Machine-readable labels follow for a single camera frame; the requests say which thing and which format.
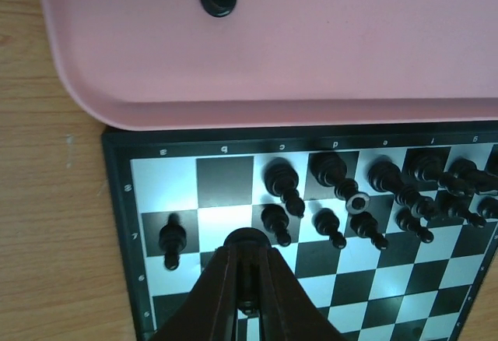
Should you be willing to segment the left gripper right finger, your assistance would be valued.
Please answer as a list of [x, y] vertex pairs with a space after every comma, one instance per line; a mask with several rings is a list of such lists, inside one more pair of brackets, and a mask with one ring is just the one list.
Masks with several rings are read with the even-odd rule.
[[262, 340], [340, 340], [275, 248], [258, 248], [258, 312]]

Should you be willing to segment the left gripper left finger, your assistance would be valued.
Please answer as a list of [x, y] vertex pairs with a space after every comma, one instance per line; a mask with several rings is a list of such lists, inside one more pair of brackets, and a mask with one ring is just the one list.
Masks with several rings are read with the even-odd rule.
[[237, 249], [216, 250], [186, 301], [152, 340], [209, 341], [237, 338]]

